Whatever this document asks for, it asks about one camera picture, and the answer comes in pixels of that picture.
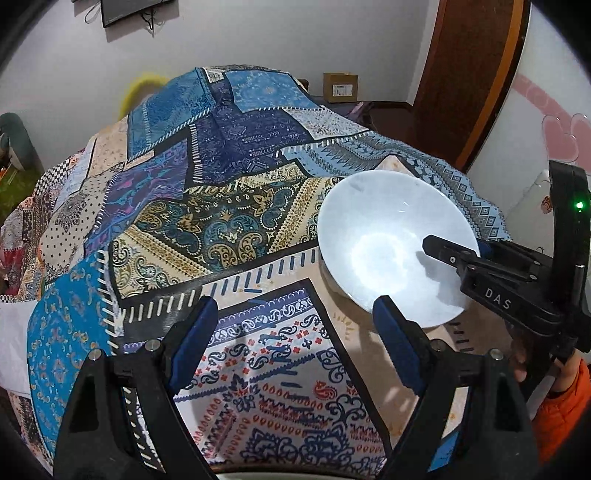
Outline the person's right hand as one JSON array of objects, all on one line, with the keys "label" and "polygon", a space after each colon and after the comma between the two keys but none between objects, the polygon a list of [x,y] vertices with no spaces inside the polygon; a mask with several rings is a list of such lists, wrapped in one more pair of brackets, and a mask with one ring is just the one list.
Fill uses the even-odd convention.
[{"label": "person's right hand", "polygon": [[[529,338],[525,332],[511,327],[509,329],[512,337],[512,355],[510,364],[514,371],[514,376],[518,382],[523,382],[527,378],[528,366],[528,344]],[[575,382],[579,373],[579,366],[581,363],[581,355],[578,350],[575,350],[566,363],[561,363],[559,360],[554,362],[558,369],[555,374],[555,380],[550,388],[553,394],[559,395],[566,392]]]}]

